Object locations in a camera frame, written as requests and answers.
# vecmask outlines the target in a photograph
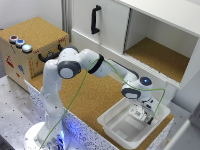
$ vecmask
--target cabinet door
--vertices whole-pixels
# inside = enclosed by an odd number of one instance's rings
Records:
[[[92,10],[96,5],[101,7],[101,10],[96,12],[96,28],[100,32],[92,34]],[[98,44],[122,54],[129,11],[128,7],[113,0],[74,0],[73,29]]]

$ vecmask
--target brown box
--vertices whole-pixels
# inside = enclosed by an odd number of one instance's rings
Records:
[[[10,44],[12,35],[25,40],[33,51],[26,54]],[[61,47],[67,46],[69,35],[39,17],[0,31],[0,50],[7,75],[28,90],[24,79],[28,81],[43,71],[44,62],[38,58],[38,54],[47,57],[57,53],[59,44]]]

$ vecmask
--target box handle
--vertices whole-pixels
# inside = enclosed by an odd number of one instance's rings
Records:
[[[61,47],[60,44],[58,44],[58,49],[60,50],[60,52],[63,50],[63,48]],[[38,58],[42,61],[42,62],[47,62],[48,60],[50,59],[54,59],[54,58],[57,58],[60,54],[60,52],[57,52],[51,56],[47,56],[47,57],[43,57],[42,54],[38,54]]]
[[[98,10],[101,10],[101,7],[98,5],[96,5],[96,8],[92,10],[92,23],[91,23],[92,34],[96,34],[100,31],[98,28],[96,28],[96,12]]]

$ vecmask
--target cabinet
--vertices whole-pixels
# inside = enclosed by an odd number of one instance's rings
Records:
[[[97,14],[100,32],[92,35],[95,5],[102,7]],[[183,88],[200,69],[198,5],[184,0],[74,0],[73,9],[75,46],[149,76],[155,87]]]

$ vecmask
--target round object on box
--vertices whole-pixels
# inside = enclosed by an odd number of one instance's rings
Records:
[[[22,52],[23,53],[30,53],[30,52],[32,52],[32,46],[28,45],[28,44],[23,45],[22,46]]]
[[[17,41],[16,41],[16,47],[17,48],[22,48],[22,46],[25,44],[25,41],[24,40],[22,40],[22,39],[18,39]]]
[[[19,39],[18,36],[12,35],[12,36],[9,38],[10,44],[15,44],[16,41],[17,41],[18,39]]]

